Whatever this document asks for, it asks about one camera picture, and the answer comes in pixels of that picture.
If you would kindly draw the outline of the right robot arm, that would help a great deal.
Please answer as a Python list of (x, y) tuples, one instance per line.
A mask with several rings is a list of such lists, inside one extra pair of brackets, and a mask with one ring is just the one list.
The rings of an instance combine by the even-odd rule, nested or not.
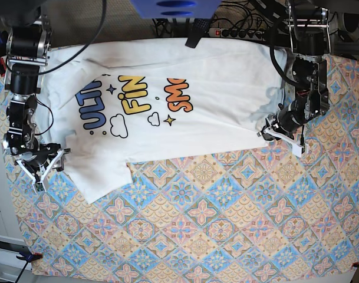
[(6, 42), (5, 89), (11, 93), (6, 110), (9, 127), (2, 142), (5, 153), (31, 179), (35, 192), (49, 188), (48, 174), (64, 169), (70, 149), (38, 140), (34, 114), (40, 105), (42, 75), (48, 65), (52, 29), (47, 16), (40, 15), (31, 25), (12, 27)]

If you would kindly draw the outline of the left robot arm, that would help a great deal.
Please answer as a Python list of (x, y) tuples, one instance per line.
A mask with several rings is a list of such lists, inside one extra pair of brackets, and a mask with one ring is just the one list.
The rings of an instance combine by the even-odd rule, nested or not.
[[(301, 157), (308, 153), (305, 138), (295, 140), (297, 130), (303, 130), (311, 120), (324, 116), (330, 109), (327, 87), (327, 61), (324, 55), (331, 50), (329, 11), (304, 1), (287, 1), (287, 12), (280, 16), (270, 31), (270, 59), (282, 80), (294, 87), (294, 100), (278, 104), (279, 110), (265, 119), (258, 136), (266, 141), (284, 140), (292, 154)], [(277, 30), (287, 24), (294, 61), (288, 77), (275, 57)]]

